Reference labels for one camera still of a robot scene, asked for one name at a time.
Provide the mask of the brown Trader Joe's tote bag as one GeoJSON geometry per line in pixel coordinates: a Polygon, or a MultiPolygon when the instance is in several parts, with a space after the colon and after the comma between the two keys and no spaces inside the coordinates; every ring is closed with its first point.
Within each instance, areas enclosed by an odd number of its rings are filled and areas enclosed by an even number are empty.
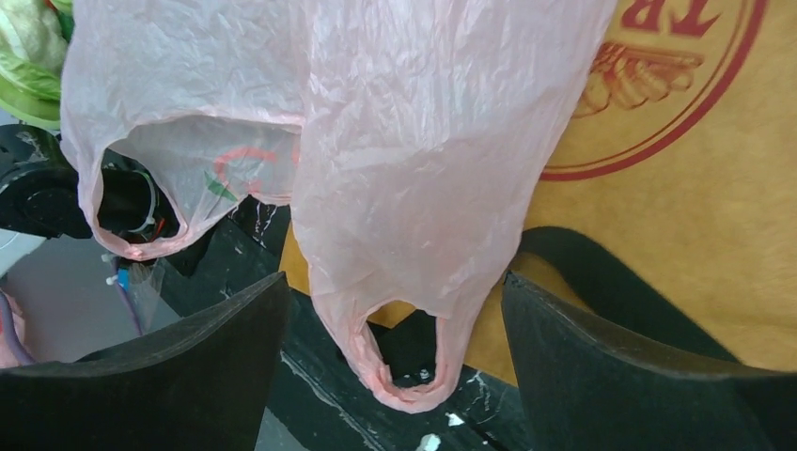
{"type": "MultiPolygon", "coordinates": [[[[796,5],[612,1],[523,230],[592,239],[709,340],[796,367],[796,5]]],[[[508,372],[481,306],[463,362],[508,372]]]]}

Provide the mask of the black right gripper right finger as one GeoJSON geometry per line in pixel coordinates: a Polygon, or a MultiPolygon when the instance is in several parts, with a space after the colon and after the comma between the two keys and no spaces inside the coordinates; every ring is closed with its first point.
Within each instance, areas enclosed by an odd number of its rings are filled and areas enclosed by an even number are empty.
{"type": "Polygon", "coordinates": [[[514,273],[502,313],[535,450],[792,450],[796,377],[667,346],[514,273]]]}

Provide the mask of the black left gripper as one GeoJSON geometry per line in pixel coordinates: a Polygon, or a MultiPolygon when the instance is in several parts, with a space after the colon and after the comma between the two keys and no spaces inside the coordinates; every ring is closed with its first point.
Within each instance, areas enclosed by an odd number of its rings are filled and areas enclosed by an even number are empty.
{"type": "MultiPolygon", "coordinates": [[[[98,222],[133,243],[171,238],[176,213],[150,173],[111,151],[102,167],[98,222]]],[[[78,202],[78,174],[66,161],[60,137],[24,124],[1,127],[1,227],[46,239],[93,232],[78,202]]]]}

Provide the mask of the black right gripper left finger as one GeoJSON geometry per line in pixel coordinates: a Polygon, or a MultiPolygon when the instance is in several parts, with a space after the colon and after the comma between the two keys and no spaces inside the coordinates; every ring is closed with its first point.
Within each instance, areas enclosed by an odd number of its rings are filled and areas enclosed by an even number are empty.
{"type": "Polygon", "coordinates": [[[74,363],[1,373],[5,450],[251,450],[291,296],[283,273],[74,363]]]}

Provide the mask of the pink plastic grocery bag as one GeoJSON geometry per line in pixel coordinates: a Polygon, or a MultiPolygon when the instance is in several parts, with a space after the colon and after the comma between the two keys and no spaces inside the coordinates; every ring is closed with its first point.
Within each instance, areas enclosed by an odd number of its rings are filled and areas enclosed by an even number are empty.
{"type": "Polygon", "coordinates": [[[137,260],[289,205],[312,303],[385,406],[450,397],[612,1],[77,1],[62,148],[137,260]]]}

